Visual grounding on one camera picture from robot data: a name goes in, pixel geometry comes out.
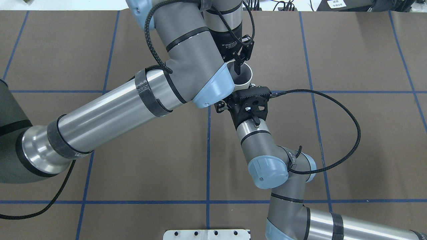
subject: gray joint housing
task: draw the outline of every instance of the gray joint housing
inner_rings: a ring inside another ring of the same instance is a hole
[[[25,183],[40,181],[46,176],[37,173],[22,152],[22,134],[32,126],[24,111],[0,79],[0,182]]]
[[[154,20],[155,28],[170,56],[166,65],[173,70],[170,78],[179,93],[177,97],[189,102],[224,61],[196,4],[173,3],[163,6],[154,14]]]

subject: grid line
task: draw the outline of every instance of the grid line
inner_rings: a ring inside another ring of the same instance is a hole
[[[18,37],[16,38],[15,45],[13,46],[12,53],[10,54],[10,58],[9,58],[9,61],[7,62],[6,69],[4,70],[3,81],[6,81],[7,72],[9,71],[9,67],[10,67],[10,64],[12,63],[13,55],[15,55],[16,48],[18,47],[18,43],[21,38],[22,32],[24,30],[28,15],[29,15],[29,11],[27,11],[25,14],[25,18],[24,18],[24,21],[22,22],[21,29],[19,30]]]
[[[397,45],[397,47],[398,47],[399,54],[400,54],[400,56],[401,56],[401,58],[402,58],[403,66],[405,67],[406,76],[408,77],[409,84],[411,85],[411,89],[412,89],[412,92],[413,92],[413,94],[414,94],[415,102],[416,102],[416,104],[417,104],[418,111],[420,112],[421,120],[422,120],[422,122],[423,122],[423,124],[424,124],[424,129],[425,129],[425,131],[427,132],[427,123],[426,123],[426,120],[425,120],[425,118],[424,118],[424,114],[423,114],[423,111],[422,111],[422,109],[421,109],[420,102],[418,101],[418,97],[417,97],[417,94],[416,94],[416,92],[415,92],[414,83],[412,82],[411,75],[409,74],[409,70],[408,70],[408,66],[407,66],[406,61],[405,61],[405,57],[403,56],[402,49],[401,49],[401,47],[400,47],[400,43],[399,43],[399,39],[398,39],[398,35],[397,35],[397,33],[396,33],[396,29],[395,29],[395,23],[393,22],[392,12],[391,12],[390,10],[389,10],[389,17],[390,17],[390,23],[391,23],[392,28],[393,28],[393,34],[394,34],[394,36],[395,36],[396,45]]]
[[[85,190],[83,192],[83,199],[81,201],[82,206],[80,208],[79,223],[77,224],[76,240],[79,240],[80,230],[82,229],[83,214],[85,212],[85,206],[86,206],[85,202],[86,202],[86,197],[88,195],[89,180],[91,178],[91,170],[92,170],[92,163],[94,161],[94,155],[95,155],[95,151],[91,153],[91,158],[89,160],[88,174],[86,175]]]
[[[300,26],[301,26],[302,43],[303,43],[303,46],[304,46],[305,63],[306,63],[306,66],[307,66],[308,82],[310,84],[310,89],[313,90],[313,81],[311,79],[310,62],[308,60],[307,44],[306,44],[306,41],[305,41],[305,34],[304,34],[304,24],[303,24],[303,21],[302,21],[302,14],[301,14],[301,12],[298,12],[298,13],[299,13],[299,22],[300,22]],[[314,94],[313,93],[311,93],[311,101],[312,101],[312,104],[313,104],[314,120],[316,122],[317,137],[318,137],[318,141],[319,141],[319,145],[320,145],[320,151],[321,151],[321,154],[322,154],[322,165],[323,165],[323,167],[326,167],[325,155],[324,155],[324,152],[323,152],[322,136],[320,134],[319,118],[317,116],[316,100],[314,98]],[[323,177],[325,179],[326,197],[328,199],[329,211],[332,212],[332,204],[330,202],[330,191],[329,191],[328,174],[326,173],[326,171],[323,172]]]

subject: black velcro strap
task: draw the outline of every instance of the black velcro strap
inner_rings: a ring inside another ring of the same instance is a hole
[[[50,173],[45,173],[40,171],[39,169],[37,169],[35,166],[33,166],[28,159],[26,158],[25,154],[24,154],[24,150],[22,149],[22,137],[24,135],[25,131],[22,131],[22,133],[19,135],[18,139],[16,140],[16,144],[15,144],[15,149],[16,149],[16,155],[19,159],[19,161],[22,163],[22,165],[30,172],[32,172],[33,174],[40,176],[40,177],[45,177],[45,178],[50,178],[53,176],[56,176],[57,174],[50,174]]]
[[[289,201],[289,202],[297,202],[297,203],[303,203],[304,202],[304,200],[302,200],[302,199],[295,199],[295,198],[285,197],[285,196],[281,196],[281,195],[278,195],[278,194],[275,194],[275,193],[271,193],[271,196],[275,197],[275,198],[278,198],[278,199],[281,199],[281,200]]]
[[[65,115],[58,117],[57,120],[52,121],[47,125],[47,139],[49,140],[53,150],[55,150],[56,153],[63,156],[64,158],[73,160],[77,158],[83,158],[84,156],[90,154],[91,152],[80,152],[74,149],[62,137],[58,128],[58,122],[59,119],[61,119],[63,116]]]
[[[239,9],[239,8],[241,8],[241,7],[242,7],[242,2],[240,2],[240,4],[239,4],[239,5],[235,6],[234,8],[232,8],[232,9],[230,9],[230,10],[227,10],[227,11],[220,11],[220,13],[221,13],[222,15],[229,14],[229,13],[232,13],[232,12],[234,12],[234,11],[238,10],[238,9]],[[207,11],[207,12],[209,12],[210,14],[218,15],[218,14],[216,13],[216,11],[214,11],[214,10],[210,10],[210,9],[208,9],[208,10],[206,10],[206,11]]]
[[[419,240],[427,240],[427,235],[425,233],[417,232],[414,230],[411,231],[413,231],[417,235]]]
[[[250,136],[252,136],[252,135],[255,135],[255,134],[257,134],[257,133],[268,133],[268,134],[271,134],[269,131],[266,131],[266,130],[258,130],[258,131],[254,131],[254,132],[251,132],[251,133],[247,134],[245,137],[243,137],[243,138],[242,138],[242,140],[240,141],[240,144],[242,145],[242,144],[243,144],[243,142],[244,142],[248,137],[250,137]]]
[[[181,96],[181,94],[179,94],[178,90],[175,87],[175,84],[173,84],[172,79],[170,78],[169,73],[166,71],[163,71],[163,73],[164,73],[164,76],[166,77],[167,83],[169,83],[170,88],[172,89],[173,93],[178,98],[178,100],[181,103],[187,103],[187,101],[185,101],[185,99]]]
[[[203,26],[203,27],[191,30],[191,31],[187,32],[186,34],[182,35],[181,37],[173,40],[171,43],[169,43],[166,46],[166,51],[169,52],[173,47],[180,44],[181,42],[184,42],[185,40],[187,40],[187,39],[189,39],[189,38],[191,38],[191,37],[193,37],[199,33],[208,32],[208,31],[209,31],[209,28],[207,26]]]
[[[32,124],[28,119],[10,123],[8,125],[4,125],[0,127],[0,137],[8,133],[14,132],[16,130],[31,127],[31,126]]]
[[[139,97],[141,98],[147,109],[156,117],[166,116],[172,112],[166,109],[159,99],[153,94],[150,85],[148,84],[145,71],[139,71],[135,74],[135,86]]]
[[[340,214],[331,213],[333,221],[332,240],[344,240],[344,223]]]
[[[305,228],[304,240],[308,239],[308,233],[310,232],[310,208],[307,208],[307,227]]]

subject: braided black cable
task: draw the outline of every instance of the braided black cable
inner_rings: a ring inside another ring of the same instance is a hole
[[[314,90],[310,90],[310,89],[294,89],[294,90],[289,90],[289,91],[283,91],[283,92],[279,92],[279,93],[274,93],[270,95],[270,98],[274,98],[274,97],[279,97],[285,94],[289,94],[289,93],[295,93],[295,92],[308,92],[308,93],[313,93],[313,94],[317,94],[320,95],[322,97],[325,97],[329,100],[331,100],[332,102],[336,103],[338,106],[340,106],[349,116],[350,118],[353,120],[354,124],[356,125],[356,130],[357,130],[357,138],[356,138],[356,142],[353,145],[353,148],[340,160],[338,160],[337,162],[335,162],[334,164],[331,164],[327,167],[321,168],[321,169],[317,169],[317,170],[312,170],[312,171],[296,171],[293,170],[291,168],[289,168],[289,171],[292,173],[296,173],[296,174],[313,174],[313,173],[321,173],[324,171],[327,171],[331,168],[334,168],[338,165],[340,165],[341,163],[343,163],[345,160],[347,160],[357,149],[357,147],[359,146],[360,143],[360,137],[361,137],[361,130],[360,130],[360,126],[359,123],[357,122],[356,118],[353,116],[353,114],[340,102],[338,102],[336,99],[334,99],[331,96],[328,96],[324,93],[318,92],[318,91],[314,91]]]
[[[145,34],[145,40],[147,41],[147,46],[150,49],[151,54],[153,55],[154,59],[159,64],[159,66],[163,70],[165,70],[167,73],[169,73],[169,74],[173,73],[173,71],[172,71],[172,69],[170,69],[169,67],[167,67],[165,63],[162,62],[162,60],[160,59],[160,57],[157,54],[156,50],[154,49],[153,44],[151,42],[149,26],[150,26],[151,18],[154,16],[154,13],[155,13],[155,11],[157,9],[159,9],[159,8],[161,8],[163,6],[172,4],[172,3],[179,3],[179,2],[181,2],[181,3],[196,3],[196,4],[199,4],[200,0],[168,0],[168,1],[164,1],[164,2],[161,2],[159,4],[156,4],[148,12],[148,15],[147,15],[147,18],[145,19],[145,24],[144,24],[144,34]]]
[[[56,195],[53,197],[53,199],[50,201],[50,203],[43,208],[42,210],[33,213],[33,214],[28,214],[28,215],[23,215],[23,216],[10,216],[10,215],[3,215],[0,214],[0,218],[1,219],[6,219],[6,220],[22,220],[22,219],[27,219],[27,218],[31,218],[31,217],[36,217],[40,214],[43,214],[44,212],[46,212],[54,203],[55,201],[58,199],[59,195],[62,193],[62,190],[64,189],[65,185],[67,184],[67,181],[71,175],[71,171],[74,168],[74,164],[76,163],[75,160],[73,160],[73,162],[71,162],[70,168],[68,169],[67,175],[64,178],[64,181],[62,182],[61,187],[59,188],[58,192],[56,193]]]

